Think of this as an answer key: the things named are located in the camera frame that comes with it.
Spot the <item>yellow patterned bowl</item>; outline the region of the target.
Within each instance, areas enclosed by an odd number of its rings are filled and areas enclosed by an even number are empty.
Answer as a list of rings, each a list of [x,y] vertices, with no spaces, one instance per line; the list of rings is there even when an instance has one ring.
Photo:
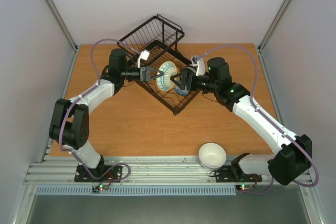
[[[166,61],[160,65],[159,70],[163,72],[163,75],[156,79],[156,85],[160,91],[168,92],[175,86],[171,76],[178,74],[179,69],[174,62]]]

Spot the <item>black wire dish rack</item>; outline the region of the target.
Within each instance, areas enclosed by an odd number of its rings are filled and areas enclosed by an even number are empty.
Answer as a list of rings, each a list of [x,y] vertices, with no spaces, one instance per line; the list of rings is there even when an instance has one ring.
[[[184,67],[192,65],[192,62],[184,57],[177,48],[177,43],[184,35],[185,33],[180,25],[157,14],[123,36],[117,45],[127,51],[130,66],[137,64],[138,52],[148,50],[150,55],[141,65],[157,69],[164,62],[171,61],[179,70],[182,70]],[[182,112],[199,93],[198,91],[192,91],[187,95],[180,95],[174,89],[161,91],[155,80],[137,82],[137,84],[174,115]]]

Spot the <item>plain white bowl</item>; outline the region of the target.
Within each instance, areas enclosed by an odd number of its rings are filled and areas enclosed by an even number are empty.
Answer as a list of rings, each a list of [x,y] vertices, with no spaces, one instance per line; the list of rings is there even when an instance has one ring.
[[[198,157],[200,164],[209,170],[221,168],[227,160],[225,150],[216,143],[202,145],[198,151]]]

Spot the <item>blue floral bowl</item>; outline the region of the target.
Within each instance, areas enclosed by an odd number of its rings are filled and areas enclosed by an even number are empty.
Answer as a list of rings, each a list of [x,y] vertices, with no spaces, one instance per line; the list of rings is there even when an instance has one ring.
[[[189,91],[187,89],[181,89],[178,86],[175,86],[173,90],[180,96],[186,97],[189,94]]]

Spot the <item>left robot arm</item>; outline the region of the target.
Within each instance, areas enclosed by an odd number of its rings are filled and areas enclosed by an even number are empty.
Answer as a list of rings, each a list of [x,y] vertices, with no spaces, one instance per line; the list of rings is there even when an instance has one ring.
[[[127,61],[124,49],[114,49],[109,64],[98,73],[98,80],[86,91],[70,100],[58,99],[51,118],[49,137],[56,141],[62,152],[69,152],[94,181],[105,177],[103,157],[89,141],[89,115],[105,100],[113,97],[125,81],[147,82],[163,76],[163,71],[149,66],[141,66],[147,60],[148,50],[139,53],[135,66]]]

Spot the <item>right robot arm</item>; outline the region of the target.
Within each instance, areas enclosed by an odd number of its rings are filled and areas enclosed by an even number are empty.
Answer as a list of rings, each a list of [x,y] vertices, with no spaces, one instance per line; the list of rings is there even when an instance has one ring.
[[[297,183],[312,166],[312,141],[298,136],[274,119],[241,84],[232,81],[228,63],[221,57],[207,62],[208,72],[185,67],[170,80],[182,90],[212,93],[216,101],[243,119],[267,143],[272,155],[243,153],[231,162],[232,175],[243,180],[249,174],[268,175],[281,185]]]

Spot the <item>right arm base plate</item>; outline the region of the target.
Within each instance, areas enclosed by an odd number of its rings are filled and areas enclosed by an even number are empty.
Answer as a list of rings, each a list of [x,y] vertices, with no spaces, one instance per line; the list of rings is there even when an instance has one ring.
[[[217,183],[254,183],[262,182],[262,176],[257,174],[244,174],[242,171],[224,165],[209,173],[209,177],[215,178]]]

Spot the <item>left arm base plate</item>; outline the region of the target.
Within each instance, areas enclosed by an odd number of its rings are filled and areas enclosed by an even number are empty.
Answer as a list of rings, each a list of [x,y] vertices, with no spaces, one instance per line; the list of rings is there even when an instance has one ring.
[[[111,180],[113,179],[113,182],[116,182],[118,179],[121,178],[122,175],[122,166],[118,165],[114,167],[113,169],[110,169],[104,176],[103,174],[110,168],[111,166],[108,165],[102,165],[98,166],[95,169],[89,168],[89,171],[93,176],[91,176],[88,171],[82,166],[78,165],[74,181],[77,183],[85,183],[85,182],[103,182],[105,180]]]

